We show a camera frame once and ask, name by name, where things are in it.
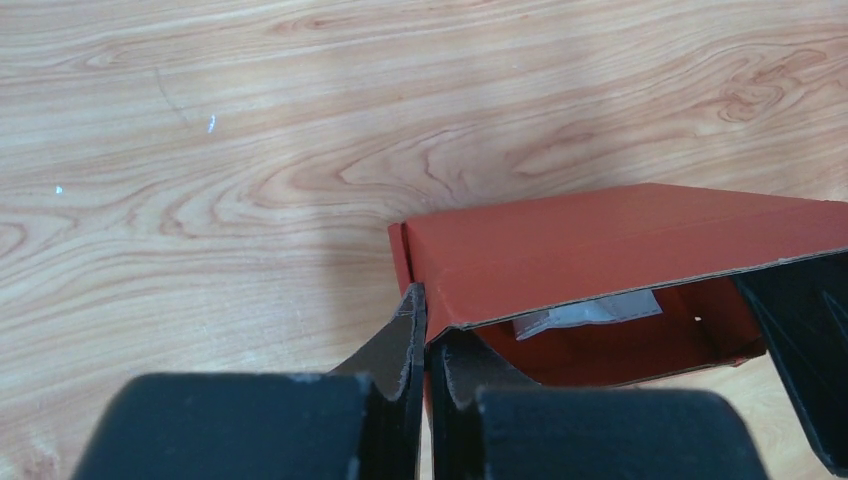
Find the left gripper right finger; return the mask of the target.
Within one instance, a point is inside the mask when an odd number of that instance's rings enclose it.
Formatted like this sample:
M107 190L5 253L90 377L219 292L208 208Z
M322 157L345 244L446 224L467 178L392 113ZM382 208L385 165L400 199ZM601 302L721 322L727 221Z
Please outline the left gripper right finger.
M709 391L554 388L470 331L428 352L438 479L763 479L743 420Z

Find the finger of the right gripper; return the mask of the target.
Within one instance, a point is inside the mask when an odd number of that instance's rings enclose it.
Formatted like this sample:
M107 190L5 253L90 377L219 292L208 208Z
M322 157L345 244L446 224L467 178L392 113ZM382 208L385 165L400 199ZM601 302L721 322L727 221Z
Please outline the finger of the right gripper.
M847 255L737 274L733 281L825 468L847 475Z

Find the red paper box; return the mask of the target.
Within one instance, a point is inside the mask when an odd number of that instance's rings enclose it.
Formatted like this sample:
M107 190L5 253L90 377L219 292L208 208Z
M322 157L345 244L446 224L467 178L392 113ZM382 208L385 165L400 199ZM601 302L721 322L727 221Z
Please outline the red paper box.
M734 274L844 251L847 206L638 184L411 217L388 235L399 285L424 286L428 343L470 331L539 383L612 386L763 355ZM515 336L516 316L642 289L657 314Z

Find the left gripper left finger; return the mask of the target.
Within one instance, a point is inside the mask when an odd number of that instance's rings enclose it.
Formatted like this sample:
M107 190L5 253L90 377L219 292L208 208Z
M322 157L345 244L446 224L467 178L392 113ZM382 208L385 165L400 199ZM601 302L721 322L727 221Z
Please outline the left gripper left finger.
M111 400L77 479L414 479L426 306L326 373L150 373Z

